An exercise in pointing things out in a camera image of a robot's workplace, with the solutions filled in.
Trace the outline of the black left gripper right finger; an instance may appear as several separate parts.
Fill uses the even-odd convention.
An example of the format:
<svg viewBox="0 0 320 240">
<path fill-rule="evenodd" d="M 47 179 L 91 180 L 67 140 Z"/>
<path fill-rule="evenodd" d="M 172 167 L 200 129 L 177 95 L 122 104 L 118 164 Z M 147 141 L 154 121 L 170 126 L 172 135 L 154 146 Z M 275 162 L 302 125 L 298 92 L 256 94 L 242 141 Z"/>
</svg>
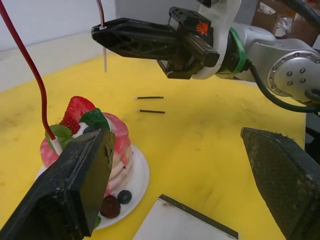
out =
<svg viewBox="0 0 320 240">
<path fill-rule="evenodd" d="M 320 238 L 320 166 L 293 139 L 244 127 L 257 189 L 287 240 Z"/>
</svg>

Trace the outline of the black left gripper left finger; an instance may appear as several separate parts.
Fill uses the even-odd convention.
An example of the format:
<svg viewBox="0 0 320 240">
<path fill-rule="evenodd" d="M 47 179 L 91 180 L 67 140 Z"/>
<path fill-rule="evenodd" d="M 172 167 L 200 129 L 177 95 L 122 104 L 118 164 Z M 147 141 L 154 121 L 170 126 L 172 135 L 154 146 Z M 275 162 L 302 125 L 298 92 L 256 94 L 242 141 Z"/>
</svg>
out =
<svg viewBox="0 0 320 240">
<path fill-rule="evenodd" d="M 112 170 L 115 135 L 99 129 L 71 140 L 34 182 L 0 231 L 2 240 L 90 237 Z"/>
</svg>

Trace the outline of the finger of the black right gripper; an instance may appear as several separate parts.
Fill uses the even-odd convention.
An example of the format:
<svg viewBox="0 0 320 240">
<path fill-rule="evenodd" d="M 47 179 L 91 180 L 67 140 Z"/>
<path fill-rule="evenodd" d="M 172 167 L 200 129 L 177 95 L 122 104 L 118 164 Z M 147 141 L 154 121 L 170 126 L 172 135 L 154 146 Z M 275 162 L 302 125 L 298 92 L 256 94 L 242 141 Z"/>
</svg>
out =
<svg viewBox="0 0 320 240">
<path fill-rule="evenodd" d="M 111 52 L 127 58 L 170 61 L 182 54 L 177 33 L 168 25 L 119 24 L 104 29 L 95 26 L 91 37 Z"/>
<path fill-rule="evenodd" d="M 111 27 L 125 27 L 125 26 L 131 26 L 131 27 L 139 27 L 139 28 L 146 28 L 146 29 L 154 29 L 154 30 L 169 30 L 172 29 L 172 27 L 169 24 L 159 24 L 159 23 L 153 23 L 153 22 L 147 22 L 143 20 L 137 20 L 132 18 L 117 18 L 114 20 L 110 20 L 104 23 L 105 28 L 111 28 Z"/>
</svg>

